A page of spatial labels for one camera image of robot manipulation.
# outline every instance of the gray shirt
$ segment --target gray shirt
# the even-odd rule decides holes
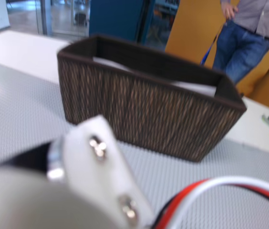
[[[261,36],[269,37],[269,0],[239,0],[234,23]]]

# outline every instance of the white wire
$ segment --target white wire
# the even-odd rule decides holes
[[[198,185],[193,189],[179,204],[175,214],[171,217],[166,229],[176,229],[182,221],[182,217],[188,211],[192,203],[200,196],[203,192],[208,189],[219,186],[219,185],[248,185],[251,187],[258,187],[269,192],[269,183],[250,178],[250,177],[218,177],[212,178]]]

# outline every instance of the man's hand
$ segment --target man's hand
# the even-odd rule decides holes
[[[238,12],[238,8],[236,6],[232,6],[228,2],[221,3],[222,13],[226,19],[232,19],[235,17],[235,12]]]

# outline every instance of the glass door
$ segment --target glass door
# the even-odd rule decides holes
[[[177,14],[179,0],[155,0],[154,12],[145,45],[165,50]]]
[[[39,34],[65,40],[89,35],[91,0],[35,0]]]

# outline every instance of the black wire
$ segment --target black wire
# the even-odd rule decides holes
[[[157,224],[159,223],[160,219],[162,218],[162,216],[164,215],[164,213],[166,212],[168,206],[170,205],[170,203],[173,201],[173,199],[176,197],[177,195],[174,195],[161,209],[161,211],[159,212],[157,218],[155,219],[155,222],[153,223],[153,225],[151,226],[151,229],[155,229]]]
[[[241,187],[241,188],[244,188],[244,189],[247,189],[247,190],[249,190],[249,191],[251,191],[251,192],[254,192],[255,194],[258,194],[259,196],[262,196],[262,197],[264,197],[265,199],[269,200],[269,197],[268,197],[268,196],[266,196],[266,195],[264,195],[264,194],[262,194],[262,193],[260,193],[260,192],[258,192],[258,191],[255,191],[255,190],[253,190],[253,189],[250,189],[249,187],[242,186],[242,185],[235,185],[235,186],[237,186],[237,187]]]

